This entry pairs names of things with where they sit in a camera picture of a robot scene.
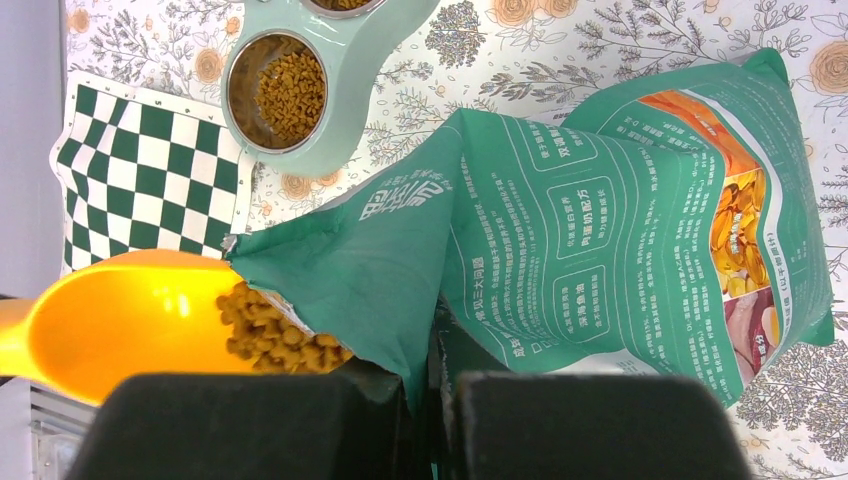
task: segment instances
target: green pet food bag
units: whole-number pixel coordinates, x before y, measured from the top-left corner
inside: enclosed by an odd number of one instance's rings
[[[227,254],[310,332],[420,401],[441,294],[517,372],[683,374],[732,404],[833,340],[800,124],[778,53],[629,81],[562,126],[458,110],[331,204]]]

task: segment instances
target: yellow scoop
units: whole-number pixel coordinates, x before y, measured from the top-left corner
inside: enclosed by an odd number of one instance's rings
[[[68,275],[36,301],[0,301],[0,376],[99,406],[139,373],[249,373],[227,353],[215,306],[240,281],[220,260],[140,250]]]

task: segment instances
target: checkered board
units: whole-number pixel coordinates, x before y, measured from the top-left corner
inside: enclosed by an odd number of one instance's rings
[[[218,107],[74,72],[50,160],[64,190],[63,274],[145,248],[220,258],[247,223],[254,160]]]

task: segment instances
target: floral tablecloth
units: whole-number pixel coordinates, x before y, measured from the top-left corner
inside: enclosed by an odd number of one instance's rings
[[[226,0],[66,0],[68,68],[220,104],[241,32]],[[354,161],[254,172],[249,228],[300,215],[396,162],[460,106],[529,116],[633,77],[780,50],[837,301],[837,341],[798,346],[730,410],[758,478],[848,478],[848,1],[443,0],[386,61]]]

